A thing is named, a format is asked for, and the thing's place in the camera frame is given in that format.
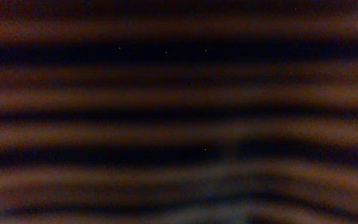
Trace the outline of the grey plastic shopping basket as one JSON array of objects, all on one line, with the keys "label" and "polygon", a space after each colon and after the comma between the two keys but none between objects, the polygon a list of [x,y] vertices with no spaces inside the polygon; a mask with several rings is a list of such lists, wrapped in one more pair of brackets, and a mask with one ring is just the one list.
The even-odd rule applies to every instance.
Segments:
[{"label": "grey plastic shopping basket", "polygon": [[358,1],[0,1],[0,223],[358,223]]}]

